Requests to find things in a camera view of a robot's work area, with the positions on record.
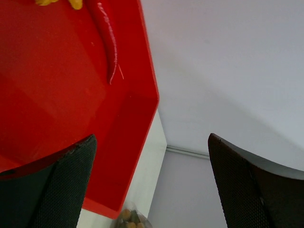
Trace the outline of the ginger root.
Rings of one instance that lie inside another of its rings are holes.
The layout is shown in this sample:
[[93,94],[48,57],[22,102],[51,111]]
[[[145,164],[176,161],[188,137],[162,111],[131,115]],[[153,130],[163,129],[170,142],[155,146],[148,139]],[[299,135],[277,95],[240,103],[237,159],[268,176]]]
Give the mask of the ginger root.
[[68,5],[74,10],[80,10],[83,7],[83,0],[35,0],[39,6],[48,6],[56,2],[61,2],[63,5]]

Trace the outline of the longan bunch with leaves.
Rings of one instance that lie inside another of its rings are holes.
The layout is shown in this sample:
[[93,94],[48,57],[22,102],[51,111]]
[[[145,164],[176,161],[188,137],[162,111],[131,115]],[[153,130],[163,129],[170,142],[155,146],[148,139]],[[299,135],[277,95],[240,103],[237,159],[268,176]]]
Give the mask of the longan bunch with leaves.
[[118,223],[119,228],[146,228],[146,218],[137,210],[124,209]]

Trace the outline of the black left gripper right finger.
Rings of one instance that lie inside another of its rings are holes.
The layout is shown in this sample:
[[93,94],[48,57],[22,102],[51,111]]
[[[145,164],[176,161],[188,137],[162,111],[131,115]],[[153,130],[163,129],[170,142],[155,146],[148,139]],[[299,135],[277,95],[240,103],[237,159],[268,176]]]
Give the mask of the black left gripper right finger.
[[208,138],[210,162],[229,228],[302,228],[304,173]]

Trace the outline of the clear zip bag pink dots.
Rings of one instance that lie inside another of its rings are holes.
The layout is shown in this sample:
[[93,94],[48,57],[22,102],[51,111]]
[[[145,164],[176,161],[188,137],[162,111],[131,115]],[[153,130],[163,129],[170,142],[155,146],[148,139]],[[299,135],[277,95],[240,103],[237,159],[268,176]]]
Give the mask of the clear zip bag pink dots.
[[150,221],[137,209],[133,202],[123,205],[113,225],[114,228],[153,228]]

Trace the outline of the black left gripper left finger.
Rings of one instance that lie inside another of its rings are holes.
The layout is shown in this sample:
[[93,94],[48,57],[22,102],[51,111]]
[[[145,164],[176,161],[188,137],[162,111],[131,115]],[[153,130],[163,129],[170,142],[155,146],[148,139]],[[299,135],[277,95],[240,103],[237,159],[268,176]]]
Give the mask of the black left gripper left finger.
[[75,228],[97,149],[92,134],[0,174],[2,228]]

